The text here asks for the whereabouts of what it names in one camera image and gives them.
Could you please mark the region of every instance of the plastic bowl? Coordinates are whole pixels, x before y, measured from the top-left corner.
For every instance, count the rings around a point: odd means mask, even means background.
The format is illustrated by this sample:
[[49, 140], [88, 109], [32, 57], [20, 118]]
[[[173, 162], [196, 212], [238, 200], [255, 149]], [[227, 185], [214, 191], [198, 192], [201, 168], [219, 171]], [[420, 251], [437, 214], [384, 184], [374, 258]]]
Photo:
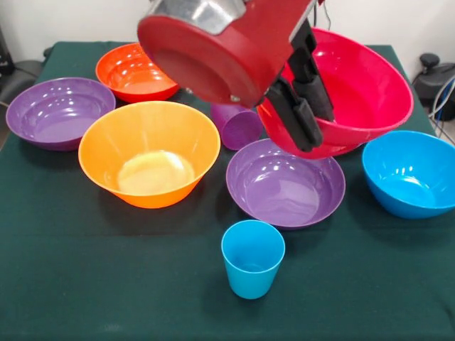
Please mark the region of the plastic bowl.
[[147, 57], [139, 43], [123, 45], [103, 55], [96, 74], [102, 84], [128, 103], [162, 101], [179, 89]]
[[79, 162], [101, 188], [131, 205], [159, 208], [184, 199], [219, 152], [218, 130], [202, 112], [179, 103], [142, 102], [96, 121], [80, 142]]
[[[365, 142], [405, 123], [414, 100], [407, 81], [373, 50], [338, 34], [314, 28], [317, 47], [313, 57], [334, 105], [335, 121], [316, 118], [326, 151], [300, 151], [282, 127], [268, 100], [258, 107], [267, 133], [284, 150], [303, 158], [334, 156], [331, 150]], [[294, 79], [288, 65], [282, 75]]]
[[365, 146], [362, 161], [373, 195], [398, 217], [434, 217], [455, 207], [455, 148], [434, 136], [390, 132]]
[[334, 158], [306, 160], [270, 139], [240, 149], [226, 172], [229, 193], [250, 216], [287, 229], [315, 224], [343, 200], [346, 182]]
[[115, 109], [115, 97], [99, 82], [79, 77], [38, 83], [6, 111], [10, 130], [51, 151], [74, 151], [87, 128]]

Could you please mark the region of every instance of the table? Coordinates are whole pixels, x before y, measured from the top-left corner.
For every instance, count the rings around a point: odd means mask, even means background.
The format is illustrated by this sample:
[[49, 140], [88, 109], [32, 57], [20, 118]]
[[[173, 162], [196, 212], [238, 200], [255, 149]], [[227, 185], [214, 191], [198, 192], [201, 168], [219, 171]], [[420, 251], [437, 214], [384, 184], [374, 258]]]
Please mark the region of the table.
[[[118, 45], [57, 43], [38, 81], [95, 79], [98, 58]], [[402, 72], [390, 46], [373, 48]], [[189, 94], [172, 100], [209, 111]], [[432, 131], [417, 98], [402, 128]], [[235, 296], [220, 253], [223, 232], [247, 218], [224, 182], [232, 155], [223, 149], [183, 202], [143, 210], [91, 183], [76, 152], [10, 136], [0, 153], [0, 340], [454, 340], [455, 212], [387, 214], [361, 148], [337, 158], [347, 182], [337, 211], [283, 233], [271, 291]]]

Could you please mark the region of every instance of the plastic cup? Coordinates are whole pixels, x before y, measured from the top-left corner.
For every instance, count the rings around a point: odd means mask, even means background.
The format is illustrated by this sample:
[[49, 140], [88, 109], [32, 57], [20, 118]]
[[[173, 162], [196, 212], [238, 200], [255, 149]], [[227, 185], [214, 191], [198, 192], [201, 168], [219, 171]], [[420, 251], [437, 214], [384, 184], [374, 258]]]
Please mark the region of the plastic cup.
[[261, 137], [261, 119], [252, 110], [240, 105], [212, 104], [210, 114], [228, 149], [238, 151]]
[[227, 229], [221, 252], [232, 291], [247, 300], [265, 295], [277, 275], [284, 250], [282, 235], [266, 222], [245, 220]]

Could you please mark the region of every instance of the metal part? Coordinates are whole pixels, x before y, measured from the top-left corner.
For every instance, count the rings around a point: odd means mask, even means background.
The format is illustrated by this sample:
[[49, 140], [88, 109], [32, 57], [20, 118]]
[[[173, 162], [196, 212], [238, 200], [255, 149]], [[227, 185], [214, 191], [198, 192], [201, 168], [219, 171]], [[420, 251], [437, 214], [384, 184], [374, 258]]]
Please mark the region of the metal part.
[[303, 12], [303, 14], [301, 15], [300, 20], [295, 25], [294, 30], [292, 30], [291, 34], [289, 35], [289, 42], [293, 41], [295, 35], [297, 34], [297, 32], [299, 32], [300, 27], [305, 22], [305, 20], [308, 17], [310, 11], [312, 10], [312, 8], [314, 7], [314, 5], [316, 4], [317, 1], [318, 0], [311, 0], [311, 2], [308, 4], [308, 6], [306, 7], [305, 12]]
[[241, 18], [246, 10], [243, 0], [155, 0], [147, 16], [182, 20], [218, 35]]

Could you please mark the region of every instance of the cup rim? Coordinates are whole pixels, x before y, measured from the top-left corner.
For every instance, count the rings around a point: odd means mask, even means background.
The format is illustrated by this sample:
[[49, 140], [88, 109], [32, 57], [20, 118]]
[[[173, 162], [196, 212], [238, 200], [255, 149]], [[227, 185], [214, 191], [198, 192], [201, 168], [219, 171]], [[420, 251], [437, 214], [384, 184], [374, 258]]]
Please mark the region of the cup rim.
[[[229, 258], [226, 256], [226, 254], [225, 254], [225, 250], [224, 250], [224, 248], [223, 248], [223, 244], [224, 244], [224, 240], [225, 240], [226, 234], [228, 234], [228, 232], [229, 232], [232, 228], [234, 228], [234, 227], [236, 227], [236, 226], [238, 226], [238, 225], [240, 225], [240, 224], [244, 224], [244, 223], [248, 223], [248, 222], [259, 222], [259, 223], [261, 223], [261, 224], [263, 224], [263, 225], [266, 225], [266, 226], [268, 226], [268, 227], [271, 227], [271, 228], [274, 230], [274, 232], [278, 234], [279, 239], [280, 239], [280, 241], [281, 241], [281, 243], [282, 243], [282, 245], [283, 245], [282, 255], [280, 256], [279, 260], [275, 263], [275, 265], [269, 267], [269, 268], [266, 269], [266, 270], [263, 270], [263, 271], [246, 271], [246, 270], [243, 270], [243, 269], [239, 268], [238, 266], [234, 265], [234, 264], [229, 260]], [[254, 220], [254, 219], [241, 220], [241, 221], [236, 222], [235, 224], [231, 225], [231, 226], [225, 231], [225, 233], [223, 234], [223, 238], [221, 239], [221, 253], [223, 254], [224, 260], [225, 260], [226, 262], [228, 262], [229, 265], [231, 265], [233, 268], [237, 269], [238, 271], [243, 272], [244, 274], [265, 274], [265, 273], [270, 272], [271, 270], [277, 268], [277, 267], [281, 264], [281, 262], [283, 261], [283, 258], [284, 258], [284, 254], [286, 253], [286, 243], [284, 242], [284, 238], [283, 238], [282, 234], [279, 232], [279, 230], [278, 230], [275, 226], [269, 224], [268, 222], [263, 222], [262, 220]]]

